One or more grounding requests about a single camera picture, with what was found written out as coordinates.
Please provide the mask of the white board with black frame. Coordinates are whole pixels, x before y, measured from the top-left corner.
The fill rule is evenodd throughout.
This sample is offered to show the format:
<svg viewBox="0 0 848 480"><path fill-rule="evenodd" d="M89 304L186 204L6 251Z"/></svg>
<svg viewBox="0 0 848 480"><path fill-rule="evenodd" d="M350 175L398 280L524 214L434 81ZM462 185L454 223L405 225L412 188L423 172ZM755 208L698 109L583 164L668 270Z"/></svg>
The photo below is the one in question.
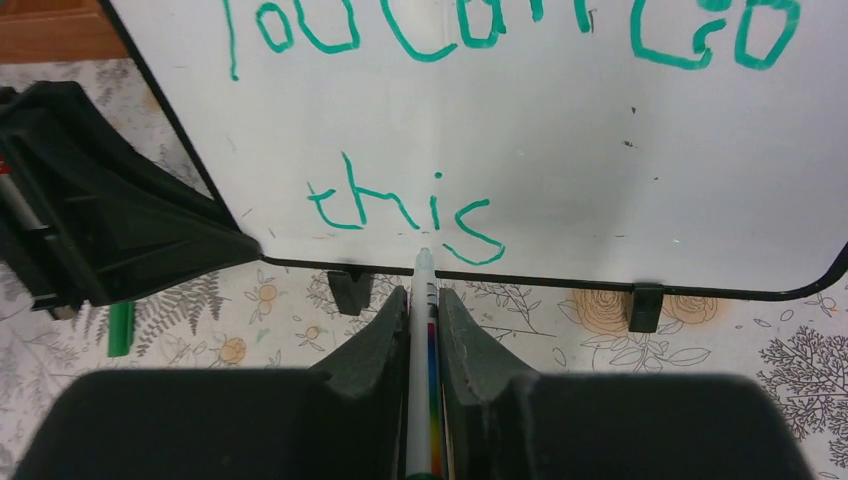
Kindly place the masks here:
<svg viewBox="0 0 848 480"><path fill-rule="evenodd" d="M782 301L847 272L843 1L106 1L281 265Z"/></svg>

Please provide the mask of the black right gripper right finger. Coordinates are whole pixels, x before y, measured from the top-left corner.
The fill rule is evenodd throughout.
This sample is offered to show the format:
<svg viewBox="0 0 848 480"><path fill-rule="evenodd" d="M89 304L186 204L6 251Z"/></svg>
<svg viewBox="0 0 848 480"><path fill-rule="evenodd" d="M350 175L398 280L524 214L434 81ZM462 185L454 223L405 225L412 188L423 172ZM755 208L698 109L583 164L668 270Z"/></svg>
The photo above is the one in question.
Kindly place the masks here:
<svg viewBox="0 0 848 480"><path fill-rule="evenodd" d="M809 479L780 412L734 375L539 372L451 289L438 340L456 479Z"/></svg>

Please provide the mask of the green marker cap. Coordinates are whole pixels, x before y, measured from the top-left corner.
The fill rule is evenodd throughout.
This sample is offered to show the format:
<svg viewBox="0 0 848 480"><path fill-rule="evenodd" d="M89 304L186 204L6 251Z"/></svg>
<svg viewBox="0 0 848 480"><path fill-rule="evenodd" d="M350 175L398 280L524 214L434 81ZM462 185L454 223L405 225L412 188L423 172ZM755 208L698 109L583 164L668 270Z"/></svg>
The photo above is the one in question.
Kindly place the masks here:
<svg viewBox="0 0 848 480"><path fill-rule="evenodd" d="M121 302L109 307L107 355L127 356L134 339L135 303Z"/></svg>

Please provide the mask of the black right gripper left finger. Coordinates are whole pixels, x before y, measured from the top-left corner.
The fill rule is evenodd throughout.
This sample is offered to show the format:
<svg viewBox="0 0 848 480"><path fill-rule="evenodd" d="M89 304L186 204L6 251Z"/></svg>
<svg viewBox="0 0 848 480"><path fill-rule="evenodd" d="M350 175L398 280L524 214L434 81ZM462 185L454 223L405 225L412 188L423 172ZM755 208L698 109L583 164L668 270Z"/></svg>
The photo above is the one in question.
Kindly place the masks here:
<svg viewBox="0 0 848 480"><path fill-rule="evenodd" d="M56 400L18 479L398 479L410 334L396 288L309 368L99 370Z"/></svg>

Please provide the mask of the green capped whiteboard marker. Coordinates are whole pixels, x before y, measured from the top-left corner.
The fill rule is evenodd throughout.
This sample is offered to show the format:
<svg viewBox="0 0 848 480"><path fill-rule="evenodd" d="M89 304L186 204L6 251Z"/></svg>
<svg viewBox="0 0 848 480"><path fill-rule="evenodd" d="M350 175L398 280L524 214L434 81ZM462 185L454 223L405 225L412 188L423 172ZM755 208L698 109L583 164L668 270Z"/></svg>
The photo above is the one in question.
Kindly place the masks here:
<svg viewBox="0 0 848 480"><path fill-rule="evenodd" d="M406 479L446 477L437 318L434 260L423 248L415 259L409 300Z"/></svg>

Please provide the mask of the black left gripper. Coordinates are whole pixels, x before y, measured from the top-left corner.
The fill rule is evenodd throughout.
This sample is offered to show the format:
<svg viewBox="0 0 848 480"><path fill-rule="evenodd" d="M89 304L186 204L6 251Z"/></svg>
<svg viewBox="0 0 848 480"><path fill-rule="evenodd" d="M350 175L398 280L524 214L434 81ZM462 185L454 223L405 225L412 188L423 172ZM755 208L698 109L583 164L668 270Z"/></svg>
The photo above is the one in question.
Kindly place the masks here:
<svg viewBox="0 0 848 480"><path fill-rule="evenodd" d="M136 300L258 259L210 198L139 154L75 82L1 91L1 258L32 309Z"/></svg>

